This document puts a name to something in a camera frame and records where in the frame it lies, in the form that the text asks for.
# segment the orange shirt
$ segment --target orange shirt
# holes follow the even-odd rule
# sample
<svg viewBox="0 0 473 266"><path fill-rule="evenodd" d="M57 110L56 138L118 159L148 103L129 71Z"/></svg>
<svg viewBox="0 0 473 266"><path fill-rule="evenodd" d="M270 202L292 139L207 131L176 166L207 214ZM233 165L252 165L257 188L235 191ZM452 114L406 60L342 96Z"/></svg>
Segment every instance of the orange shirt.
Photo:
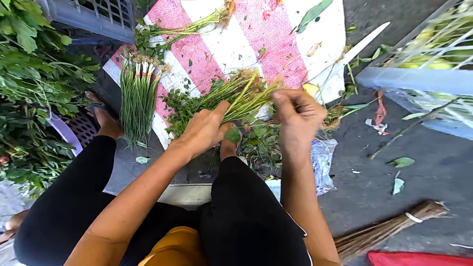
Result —
<svg viewBox="0 0 473 266"><path fill-rule="evenodd" d="M171 229L138 266L206 266L199 233L189 227Z"/></svg>

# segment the purple plastic stool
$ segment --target purple plastic stool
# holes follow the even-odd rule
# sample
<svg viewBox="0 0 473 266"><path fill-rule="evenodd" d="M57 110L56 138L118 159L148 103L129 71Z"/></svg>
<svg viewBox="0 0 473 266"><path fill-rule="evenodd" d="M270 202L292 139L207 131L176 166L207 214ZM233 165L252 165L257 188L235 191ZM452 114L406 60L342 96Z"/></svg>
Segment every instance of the purple plastic stool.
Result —
<svg viewBox="0 0 473 266"><path fill-rule="evenodd" d="M76 113L75 117L70 117L68 124L55 114L51 114L51 119L48 119L48 122L65 142L76 148L72 150L72 154L76 157L82 148L85 148L97 135L94 123L82 112Z"/></svg>

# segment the clear plastic bag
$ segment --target clear plastic bag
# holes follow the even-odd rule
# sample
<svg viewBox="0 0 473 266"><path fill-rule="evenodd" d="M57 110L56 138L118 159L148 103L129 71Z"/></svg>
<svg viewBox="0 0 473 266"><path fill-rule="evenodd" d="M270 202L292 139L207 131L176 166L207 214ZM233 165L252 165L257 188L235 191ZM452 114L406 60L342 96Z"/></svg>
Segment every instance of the clear plastic bag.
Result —
<svg viewBox="0 0 473 266"><path fill-rule="evenodd" d="M332 156L338 142L332 140L314 140L312 141L312 150L310 158L314 169L315 185L317 196L325 194L330 190L336 190L333 181L330 178L330 166L332 165Z"/></svg>

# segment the rubber band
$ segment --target rubber band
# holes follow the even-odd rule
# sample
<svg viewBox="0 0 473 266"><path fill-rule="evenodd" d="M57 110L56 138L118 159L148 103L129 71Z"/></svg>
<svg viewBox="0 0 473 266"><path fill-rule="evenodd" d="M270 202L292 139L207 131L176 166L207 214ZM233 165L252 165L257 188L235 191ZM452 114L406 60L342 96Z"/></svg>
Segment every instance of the rubber band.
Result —
<svg viewBox="0 0 473 266"><path fill-rule="evenodd" d="M405 215L407 217L409 217L409 219L413 220L414 222L423 222L421 219L415 217L414 215L410 214L410 213L405 213Z"/></svg>

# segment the black pants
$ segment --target black pants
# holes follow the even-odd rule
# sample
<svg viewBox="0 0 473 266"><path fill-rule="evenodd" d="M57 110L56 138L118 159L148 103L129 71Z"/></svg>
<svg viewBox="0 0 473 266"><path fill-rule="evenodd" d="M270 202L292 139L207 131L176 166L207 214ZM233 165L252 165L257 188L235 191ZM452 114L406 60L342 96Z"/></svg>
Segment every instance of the black pants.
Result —
<svg viewBox="0 0 473 266"><path fill-rule="evenodd" d="M87 228L115 198L102 192L116 142L97 136L37 199L15 239L28 266L63 265ZM304 231L266 184L237 157L226 158L198 211L156 203L133 235L120 265L135 266L173 227L197 229L210 265L309 265Z"/></svg>

